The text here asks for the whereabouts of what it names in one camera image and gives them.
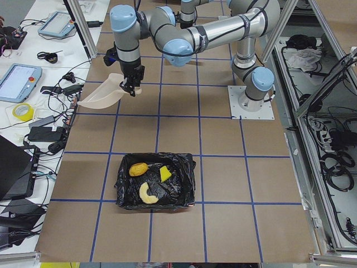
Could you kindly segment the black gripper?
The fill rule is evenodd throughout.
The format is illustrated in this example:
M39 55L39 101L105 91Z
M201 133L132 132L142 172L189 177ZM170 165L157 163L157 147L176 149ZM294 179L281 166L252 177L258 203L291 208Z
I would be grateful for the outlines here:
M139 86L144 77L145 67L141 64L141 60L131 62L120 61L120 68L124 76L124 80L119 86L131 97L139 94Z

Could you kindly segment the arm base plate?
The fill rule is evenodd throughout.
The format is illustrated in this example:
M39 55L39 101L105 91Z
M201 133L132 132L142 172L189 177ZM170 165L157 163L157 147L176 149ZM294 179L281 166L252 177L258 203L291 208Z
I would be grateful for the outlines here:
M263 100L249 99L245 94L246 86L229 85L228 96L232 119L274 120L269 93Z

